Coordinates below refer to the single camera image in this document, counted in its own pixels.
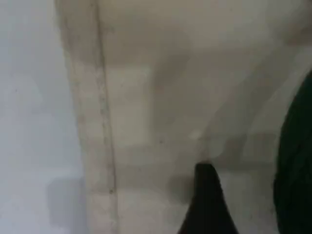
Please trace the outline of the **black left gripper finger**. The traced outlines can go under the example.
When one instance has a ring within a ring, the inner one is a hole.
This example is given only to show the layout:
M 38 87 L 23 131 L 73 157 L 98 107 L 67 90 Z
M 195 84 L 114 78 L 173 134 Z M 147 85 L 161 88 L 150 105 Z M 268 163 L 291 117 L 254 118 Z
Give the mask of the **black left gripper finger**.
M 180 234 L 237 234 L 220 179 L 210 163 L 195 166 L 194 193 Z

